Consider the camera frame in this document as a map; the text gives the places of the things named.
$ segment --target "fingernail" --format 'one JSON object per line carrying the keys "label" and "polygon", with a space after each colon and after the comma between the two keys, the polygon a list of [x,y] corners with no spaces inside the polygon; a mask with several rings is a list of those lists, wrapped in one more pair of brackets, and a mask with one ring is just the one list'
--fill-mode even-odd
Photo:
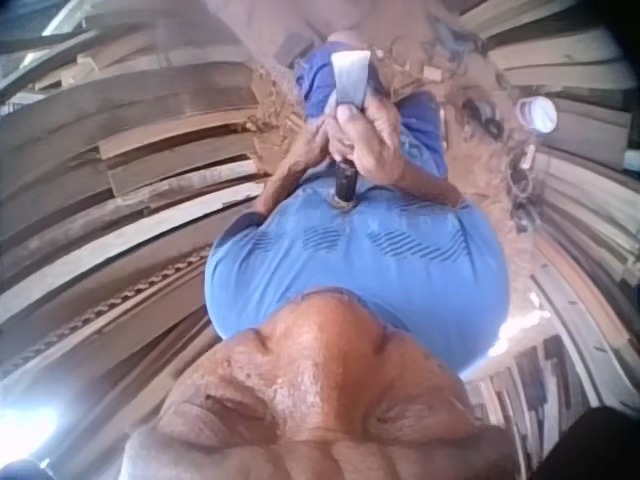
{"label": "fingernail", "polygon": [[340,122],[345,122],[356,113],[358,113],[358,111],[353,105],[339,105],[338,110],[336,111],[336,117]]}

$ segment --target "hand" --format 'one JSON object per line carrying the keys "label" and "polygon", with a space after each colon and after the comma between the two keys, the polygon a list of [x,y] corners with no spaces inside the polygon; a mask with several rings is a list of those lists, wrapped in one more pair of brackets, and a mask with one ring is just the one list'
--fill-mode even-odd
{"label": "hand", "polygon": [[329,135],[325,118],[306,124],[293,141],[285,162],[301,169],[320,165],[329,155]]}
{"label": "hand", "polygon": [[358,172],[376,185],[396,182],[405,167],[400,147],[400,114],[387,99],[369,93],[361,113],[339,105],[326,121],[329,150],[337,160],[352,160]]}

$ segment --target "black handle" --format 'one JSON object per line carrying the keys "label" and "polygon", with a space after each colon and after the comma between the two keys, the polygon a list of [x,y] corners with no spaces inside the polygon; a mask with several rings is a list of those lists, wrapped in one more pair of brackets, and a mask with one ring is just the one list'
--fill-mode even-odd
{"label": "black handle", "polygon": [[337,162],[336,198],[344,203],[353,202],[358,185],[358,170],[351,160]]}

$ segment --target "blue shirt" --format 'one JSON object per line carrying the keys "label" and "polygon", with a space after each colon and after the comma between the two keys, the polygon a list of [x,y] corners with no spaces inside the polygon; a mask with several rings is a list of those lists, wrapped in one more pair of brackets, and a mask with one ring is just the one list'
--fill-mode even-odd
{"label": "blue shirt", "polygon": [[[401,139],[410,161],[441,173],[404,128]],[[506,320],[509,289],[502,248],[482,212],[362,179],[359,204],[344,212],[330,203],[333,188],[332,167],[312,173],[264,223],[250,222],[214,246],[205,298],[218,333],[259,327],[296,297],[339,287],[454,371],[486,354]]]}

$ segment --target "wrinkled skin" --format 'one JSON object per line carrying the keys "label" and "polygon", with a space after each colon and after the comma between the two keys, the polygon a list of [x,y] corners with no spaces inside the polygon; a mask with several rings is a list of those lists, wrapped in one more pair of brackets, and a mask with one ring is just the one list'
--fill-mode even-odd
{"label": "wrinkled skin", "polygon": [[427,442],[478,427],[457,377],[357,300],[324,292],[208,352],[173,389],[158,429],[202,447],[235,447]]}

